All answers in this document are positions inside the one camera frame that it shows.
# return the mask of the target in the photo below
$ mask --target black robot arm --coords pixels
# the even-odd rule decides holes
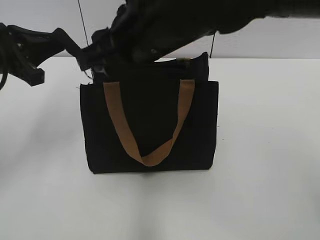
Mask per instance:
[[[240,30],[256,18],[319,18],[320,0],[126,0],[110,28],[81,49],[60,28],[35,32],[0,23],[0,74],[31,86],[44,82],[38,66],[67,50],[82,71],[107,73],[119,64],[153,62],[203,36]]]

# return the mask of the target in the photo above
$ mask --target black fabric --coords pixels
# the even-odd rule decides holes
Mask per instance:
[[[200,59],[202,66],[195,64]],[[80,86],[85,149],[93,173],[206,170],[212,166],[219,85],[208,81],[208,57],[191,60],[183,69],[179,64],[170,61],[162,66],[125,68],[105,79],[120,81],[124,112],[142,156],[172,137],[178,120],[180,79],[195,79],[192,105],[177,141],[170,155],[154,167],[144,166],[125,152],[109,116],[103,83]]]

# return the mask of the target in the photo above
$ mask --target white wall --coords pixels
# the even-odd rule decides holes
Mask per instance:
[[[124,0],[80,0],[88,37],[110,26]],[[65,29],[86,45],[77,0],[1,0],[0,22],[36,31]],[[212,36],[185,46],[169,57],[195,57],[211,49]],[[215,37],[214,58],[320,58],[319,19],[258,19],[244,29]]]

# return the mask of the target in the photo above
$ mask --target bag strap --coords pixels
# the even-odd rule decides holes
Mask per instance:
[[[103,88],[109,115],[126,153],[147,167],[160,164],[170,154],[189,113],[195,92],[195,81],[180,80],[177,106],[178,119],[172,138],[147,156],[140,155],[136,139],[128,125],[121,100],[120,83],[105,82]]]

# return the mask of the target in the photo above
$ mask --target black cable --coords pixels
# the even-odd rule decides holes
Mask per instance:
[[[84,15],[82,14],[80,0],[78,0],[78,5],[79,5],[79,9],[80,9],[81,20],[82,20],[83,30],[84,30],[84,34],[85,34],[86,44],[89,46],[88,35],[87,35],[87,31],[86,31],[86,26],[85,26]]]
[[[216,33],[213,34],[213,38],[212,38],[212,45],[211,45],[211,51],[210,51],[211,59],[212,59],[212,52],[214,51],[215,36],[216,36]]]
[[[0,90],[5,86],[8,78],[8,63],[7,63],[7,58],[5,51],[3,48],[0,46],[0,57],[2,59],[2,79],[0,81]]]

